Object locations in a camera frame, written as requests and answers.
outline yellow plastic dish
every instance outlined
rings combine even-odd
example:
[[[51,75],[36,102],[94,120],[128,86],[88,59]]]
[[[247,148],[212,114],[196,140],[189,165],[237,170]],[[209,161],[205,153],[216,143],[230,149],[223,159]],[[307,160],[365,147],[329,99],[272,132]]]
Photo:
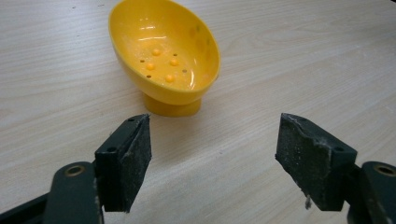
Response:
[[[124,0],[109,16],[117,58],[144,93],[146,108],[168,117],[195,114],[219,74],[217,43],[191,11],[168,0]]]

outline wooden table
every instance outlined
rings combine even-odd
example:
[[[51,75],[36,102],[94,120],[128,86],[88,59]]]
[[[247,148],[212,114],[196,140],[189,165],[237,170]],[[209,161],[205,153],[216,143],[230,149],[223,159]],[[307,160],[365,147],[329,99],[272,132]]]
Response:
[[[153,159],[130,214],[106,223],[346,223],[305,210],[275,160],[281,112],[396,165],[396,4],[177,0],[212,30],[219,79],[198,114],[151,115]],[[0,3],[0,212],[147,109],[107,31],[116,0]]]

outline light wood surface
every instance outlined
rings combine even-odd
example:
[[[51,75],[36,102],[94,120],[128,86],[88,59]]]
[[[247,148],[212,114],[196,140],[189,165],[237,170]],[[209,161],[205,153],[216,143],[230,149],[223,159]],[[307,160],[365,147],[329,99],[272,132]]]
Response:
[[[279,116],[311,119],[396,165],[396,4],[388,0],[177,0],[212,30],[219,79],[193,117],[151,116],[153,159],[130,214],[106,223],[347,223],[305,210],[275,160]],[[148,111],[121,71],[116,0],[0,3],[0,212]]]

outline hole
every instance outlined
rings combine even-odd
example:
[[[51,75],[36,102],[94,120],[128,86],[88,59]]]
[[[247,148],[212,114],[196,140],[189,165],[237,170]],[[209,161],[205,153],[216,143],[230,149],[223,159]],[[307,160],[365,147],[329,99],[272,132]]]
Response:
[[[72,167],[69,167],[64,174],[66,176],[76,176],[84,172],[85,168],[82,165],[75,165]]]
[[[107,149],[107,152],[115,152],[117,150],[116,147],[110,147]]]
[[[392,168],[387,167],[387,166],[377,165],[377,166],[375,166],[375,169],[381,175],[388,175],[388,176],[392,176],[392,177],[396,176],[396,171],[393,170]]]
[[[334,150],[335,150],[335,151],[344,151],[344,149],[341,148],[341,147],[335,147]]]

